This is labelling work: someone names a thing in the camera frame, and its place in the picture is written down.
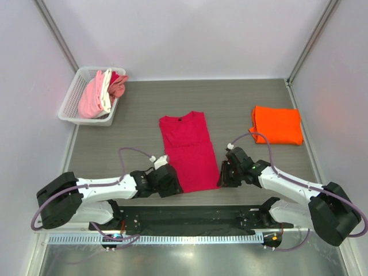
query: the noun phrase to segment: red cloth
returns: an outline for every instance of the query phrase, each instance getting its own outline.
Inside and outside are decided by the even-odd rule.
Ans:
[[[112,85],[113,83],[114,83],[114,81],[116,81],[116,79],[119,77],[119,75],[115,72],[115,71],[113,71],[112,73],[111,73],[111,80],[110,80],[110,85]]]
[[[184,191],[218,189],[219,168],[203,112],[183,117],[164,116],[160,129],[169,163],[178,174]]]

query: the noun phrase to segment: folded orange towel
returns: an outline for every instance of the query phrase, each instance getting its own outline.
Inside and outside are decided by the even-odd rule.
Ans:
[[[253,127],[250,132],[259,132],[271,144],[301,145],[303,135],[300,128],[300,114],[297,109],[275,109],[256,106],[252,112]],[[259,135],[252,135],[257,144],[266,141]]]

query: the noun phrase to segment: laundry basket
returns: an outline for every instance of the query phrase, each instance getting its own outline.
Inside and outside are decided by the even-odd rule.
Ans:
[[[115,99],[114,103],[112,104],[111,112],[99,118],[84,119],[80,118],[78,114],[78,103],[87,84],[96,76],[98,70],[105,72],[109,68],[111,68],[112,71],[115,71],[119,75],[126,74],[125,70],[122,68],[98,66],[81,67],[76,72],[74,79],[64,98],[63,104],[59,110],[59,118],[61,120],[73,122],[76,125],[95,125],[103,127],[108,127],[113,123],[114,114],[119,98]]]

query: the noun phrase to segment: perforated metal strip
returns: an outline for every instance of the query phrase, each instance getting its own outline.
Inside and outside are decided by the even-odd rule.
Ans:
[[[131,239],[116,244],[129,243]],[[48,244],[111,244],[104,241],[100,234],[52,234]],[[135,244],[224,244],[224,243],[263,243],[263,234],[252,236],[224,236],[224,237],[167,237],[167,236],[141,236]]]

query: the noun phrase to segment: white wall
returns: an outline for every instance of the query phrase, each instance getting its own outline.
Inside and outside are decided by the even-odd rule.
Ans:
[[[19,276],[30,261],[36,193],[60,173],[71,135],[57,112],[73,72],[32,1],[0,6],[0,268]]]
[[[368,1],[341,1],[294,81],[323,179],[368,214]],[[355,239],[368,275],[368,235]]]
[[[131,80],[289,76],[328,0],[45,0],[79,66]]]

